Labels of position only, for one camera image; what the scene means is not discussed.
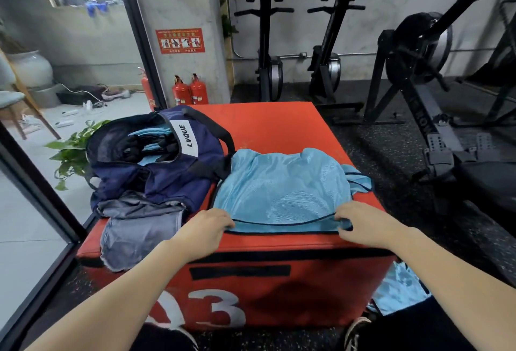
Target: wooden chair leg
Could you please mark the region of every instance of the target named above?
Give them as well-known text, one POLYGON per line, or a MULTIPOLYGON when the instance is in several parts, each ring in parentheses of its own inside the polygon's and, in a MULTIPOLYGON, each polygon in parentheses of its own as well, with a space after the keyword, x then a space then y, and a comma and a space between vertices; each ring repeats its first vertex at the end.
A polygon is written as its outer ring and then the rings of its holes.
POLYGON ((11 113, 11 120, 15 124, 15 127, 18 130, 18 132, 20 133, 20 136, 22 137, 23 140, 26 140, 27 136, 25 135, 25 132, 23 132, 22 126, 20 125, 18 119, 16 118, 15 110, 12 108, 12 106, 8 107, 8 109, 9 109, 9 113, 11 113))
POLYGON ((30 102, 27 98, 23 100, 23 102, 30 108, 30 110, 33 111, 34 115, 42 121, 42 123, 47 127, 50 132, 52 132, 52 135, 56 137, 56 139, 61 139, 59 134, 56 132, 54 127, 52 127, 48 121, 43 117, 43 115, 38 111, 38 109, 34 106, 32 102, 30 102))

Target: red sign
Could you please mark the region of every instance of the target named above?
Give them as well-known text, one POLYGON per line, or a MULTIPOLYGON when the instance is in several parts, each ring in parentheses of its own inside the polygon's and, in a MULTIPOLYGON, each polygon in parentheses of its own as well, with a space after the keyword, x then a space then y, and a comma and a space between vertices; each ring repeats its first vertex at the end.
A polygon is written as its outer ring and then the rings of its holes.
POLYGON ((162 54, 192 54, 206 52, 202 29, 157 30, 159 47, 162 54))

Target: hand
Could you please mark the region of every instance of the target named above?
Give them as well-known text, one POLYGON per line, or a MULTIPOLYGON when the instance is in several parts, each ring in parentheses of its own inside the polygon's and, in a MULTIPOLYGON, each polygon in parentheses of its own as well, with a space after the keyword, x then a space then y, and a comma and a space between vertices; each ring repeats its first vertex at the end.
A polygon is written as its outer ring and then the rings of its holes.
POLYGON ((409 229, 386 212, 358 201, 341 204, 335 219, 341 218, 348 218, 353 224, 353 231, 339 228, 339 236, 343 240, 373 248, 392 250, 396 239, 402 238, 409 229))
POLYGON ((235 227, 235 222, 226 211, 200 211, 179 229, 171 241, 190 262, 215 252, 227 227, 235 227))

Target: navy blue bag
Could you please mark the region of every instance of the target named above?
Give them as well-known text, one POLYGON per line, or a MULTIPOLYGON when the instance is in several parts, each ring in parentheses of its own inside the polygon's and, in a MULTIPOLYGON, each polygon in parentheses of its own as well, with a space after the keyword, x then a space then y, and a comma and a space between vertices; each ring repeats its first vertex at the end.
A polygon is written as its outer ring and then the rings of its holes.
POLYGON ((151 202, 178 201, 198 211, 212 182, 229 175, 234 153, 229 132, 188 106, 113 120, 92 135, 86 149, 91 175, 102 180, 91 197, 92 209, 125 191, 138 191, 151 202), (144 166, 123 161, 128 135, 164 124, 177 140, 175 159, 144 166), (226 156, 219 139, 228 147, 226 156))

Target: fire extinguisher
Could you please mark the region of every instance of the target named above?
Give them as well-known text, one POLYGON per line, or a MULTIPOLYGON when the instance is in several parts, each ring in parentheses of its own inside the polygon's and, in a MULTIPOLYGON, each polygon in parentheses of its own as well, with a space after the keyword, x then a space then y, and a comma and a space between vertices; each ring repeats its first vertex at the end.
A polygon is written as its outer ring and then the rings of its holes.
POLYGON ((193 103, 196 105, 208 104, 208 93, 206 92, 206 84, 199 80, 197 74, 192 77, 190 84, 190 91, 192 94, 193 103))
POLYGON ((190 87, 185 85, 181 78, 175 76, 175 85, 172 87, 176 105, 191 105, 192 96, 190 94, 190 87))
POLYGON ((147 74, 145 70, 139 67, 141 70, 141 74, 143 75, 141 79, 141 85, 144 88, 145 96, 147 97, 147 101, 149 101, 149 106, 151 107, 151 111, 154 111, 154 107, 156 106, 156 101, 154 100, 154 95, 151 91, 151 85, 149 85, 149 79, 147 78, 147 74))

